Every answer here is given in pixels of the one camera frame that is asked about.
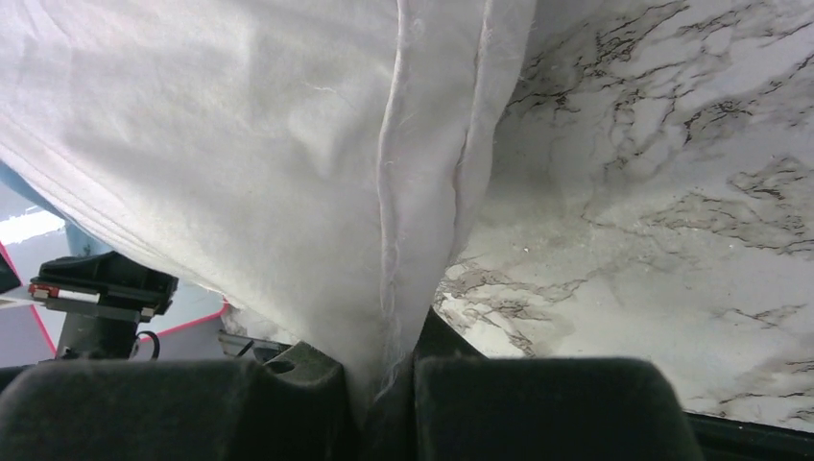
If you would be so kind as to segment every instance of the white fabric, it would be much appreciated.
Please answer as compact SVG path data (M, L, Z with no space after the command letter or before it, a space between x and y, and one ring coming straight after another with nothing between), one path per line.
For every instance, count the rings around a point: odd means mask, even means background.
M534 0L0 2L0 158L340 361L361 418L484 194Z

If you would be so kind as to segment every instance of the black cable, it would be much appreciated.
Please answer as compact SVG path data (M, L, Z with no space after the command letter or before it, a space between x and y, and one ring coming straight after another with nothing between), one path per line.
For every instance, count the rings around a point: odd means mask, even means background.
M248 343L246 343L246 346L244 346L243 349L241 349L240 352L238 352L237 355L234 356L234 358L242 357L244 354L246 354L246 352L249 351L249 349L251 349L251 346L254 346L254 340L253 339L251 341L249 341Z
M150 360L158 360L158 356L161 354L161 340L158 339L158 335L152 331L139 331L135 337L138 338L142 334L153 340L153 355L150 356Z

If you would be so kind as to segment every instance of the red edge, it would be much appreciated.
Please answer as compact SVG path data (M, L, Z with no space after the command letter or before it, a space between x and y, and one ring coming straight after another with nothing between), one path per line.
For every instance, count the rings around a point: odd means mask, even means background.
M19 279L20 276L19 276L19 274L17 274L17 268L14 267L14 262L9 257L9 252L6 251L6 247L3 246L3 242L0 242L0 255L3 256L9 262L9 265L12 266L12 270L14 271L14 273L17 275L17 278ZM39 317L39 312L36 311L36 307L34 307L33 304L31 306L29 306L29 308L31 309L31 313L34 315L34 320L36 321L36 325L39 328L40 334L42 334L42 337L45 339L45 343L48 345L48 349L51 350L52 354L56 354L57 353L57 347L54 345L54 341L51 341L51 335L48 334L48 330L45 328L45 324L42 323L42 318ZM192 322L187 322L185 324L181 324L181 325L178 325L176 327L165 329L161 333L158 333L158 336L164 336L164 335L176 332L176 331L178 331L180 329L193 327L193 326L195 326L197 324L202 324L203 322L208 322L210 320L214 320L214 319L220 317L221 315L223 315L223 313L227 311L227 308L228 308L228 302L227 302L227 299L224 298L224 306L220 311L218 311L218 312L216 312L214 314L207 315L207 316L202 317L200 319L193 320ZM150 338L145 337L145 338L142 338L141 340L142 341L150 341Z
M0 254L2 254L3 258L9 263L12 267L12 270L17 275L17 278L20 278L20 275L17 273L17 268L14 267L14 262L12 261L11 257L9 256L9 252L6 251L6 247L3 246L3 242L0 242ZM36 307L33 304L29 306L31 309L31 313L34 315L34 320L36 325L39 327L39 332L42 334L42 337L45 339L45 343L48 345L48 349L51 350L52 354L57 353L57 347L54 346L54 341L51 341L51 336L48 334L48 330L45 329L45 324L42 323L42 319L39 317L39 313L36 311Z
M207 315L205 317L201 317L200 319L193 320L192 322L187 322L185 324L181 324L181 325L178 325L176 327L165 329L161 333L157 333L157 335L158 336L165 336L167 334L174 333L174 332L176 332L176 331L178 331L180 329L194 327L197 324L202 324L203 322L208 322L210 320L217 319L218 317L223 315L224 312L227 311L227 309L228 309L228 301L227 301L226 298L224 298L224 306L218 312L215 312L214 314L209 314L209 315ZM149 336L145 336L145 337L141 338L141 341L142 342L151 341L151 339L150 339Z

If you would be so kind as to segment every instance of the marble pattern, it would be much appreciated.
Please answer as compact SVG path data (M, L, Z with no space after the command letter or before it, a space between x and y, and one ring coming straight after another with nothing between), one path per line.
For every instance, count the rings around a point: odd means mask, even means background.
M541 0L436 308L492 356L654 361L814 431L814 4Z

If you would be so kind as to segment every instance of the white marble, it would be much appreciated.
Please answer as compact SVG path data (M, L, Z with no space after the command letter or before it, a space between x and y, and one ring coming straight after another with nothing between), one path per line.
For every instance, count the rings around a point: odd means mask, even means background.
M492 356L654 361L814 431L814 2L542 0L437 308Z

